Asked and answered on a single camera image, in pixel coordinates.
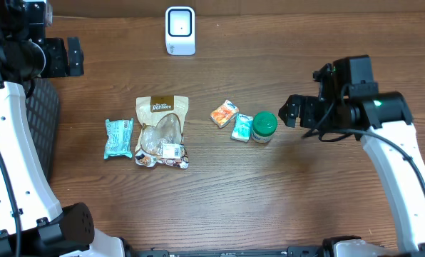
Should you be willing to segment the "green lid jar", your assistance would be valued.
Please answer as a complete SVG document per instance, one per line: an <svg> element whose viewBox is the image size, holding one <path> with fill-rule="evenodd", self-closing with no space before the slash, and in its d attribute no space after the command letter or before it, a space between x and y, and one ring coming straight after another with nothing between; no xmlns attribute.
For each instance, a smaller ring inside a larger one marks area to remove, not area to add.
<svg viewBox="0 0 425 257"><path fill-rule="evenodd" d="M269 111L259 112L253 119L251 138L258 143L271 141L277 130L277 118Z"/></svg>

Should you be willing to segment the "teal tissue packet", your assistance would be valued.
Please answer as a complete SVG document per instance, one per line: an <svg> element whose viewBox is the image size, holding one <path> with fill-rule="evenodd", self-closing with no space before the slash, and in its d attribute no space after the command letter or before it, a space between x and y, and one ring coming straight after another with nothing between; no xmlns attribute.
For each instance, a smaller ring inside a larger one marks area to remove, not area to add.
<svg viewBox="0 0 425 257"><path fill-rule="evenodd" d="M253 117L244 114L235 116L235 126L231 133L231 139L247 143L250 139Z"/></svg>

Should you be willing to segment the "orange snack packet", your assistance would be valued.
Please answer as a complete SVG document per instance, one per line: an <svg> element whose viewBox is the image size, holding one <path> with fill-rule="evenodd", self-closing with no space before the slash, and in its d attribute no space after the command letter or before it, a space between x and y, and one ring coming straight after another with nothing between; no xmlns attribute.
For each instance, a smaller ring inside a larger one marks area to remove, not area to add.
<svg viewBox="0 0 425 257"><path fill-rule="evenodd" d="M219 127L223 128L231 120L234 119L239 112L239 108L231 101L226 100L222 105L217 107L211 114L210 119Z"/></svg>

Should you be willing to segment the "beige snack pouch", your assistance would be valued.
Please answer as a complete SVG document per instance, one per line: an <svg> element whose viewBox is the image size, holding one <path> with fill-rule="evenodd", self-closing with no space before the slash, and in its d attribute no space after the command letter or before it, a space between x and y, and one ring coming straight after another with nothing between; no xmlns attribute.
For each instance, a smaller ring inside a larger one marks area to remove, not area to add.
<svg viewBox="0 0 425 257"><path fill-rule="evenodd" d="M142 126L135 147L137 165L188 168L183 137L188 109L186 96L145 96L135 100L137 120Z"/></svg>

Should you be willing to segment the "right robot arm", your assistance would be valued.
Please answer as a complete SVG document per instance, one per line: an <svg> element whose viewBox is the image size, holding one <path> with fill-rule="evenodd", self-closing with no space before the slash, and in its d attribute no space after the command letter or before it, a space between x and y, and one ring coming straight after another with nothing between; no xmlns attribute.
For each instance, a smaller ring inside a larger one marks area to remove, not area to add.
<svg viewBox="0 0 425 257"><path fill-rule="evenodd" d="M314 71L318 96L291 95L278 112L304 137L355 137L371 159L394 219L398 256L425 256L425 165L413 116L397 91L381 93L369 56L349 56Z"/></svg>

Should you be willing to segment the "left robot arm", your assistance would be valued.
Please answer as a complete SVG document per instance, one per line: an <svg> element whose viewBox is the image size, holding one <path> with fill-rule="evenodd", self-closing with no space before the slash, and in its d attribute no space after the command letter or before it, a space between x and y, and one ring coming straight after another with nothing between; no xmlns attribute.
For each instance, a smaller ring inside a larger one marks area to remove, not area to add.
<svg viewBox="0 0 425 257"><path fill-rule="evenodd" d="M51 22L47 1L0 1L0 256L130 256L86 204L62 207L42 170L24 84L83 75L79 40L46 37Z"/></svg>

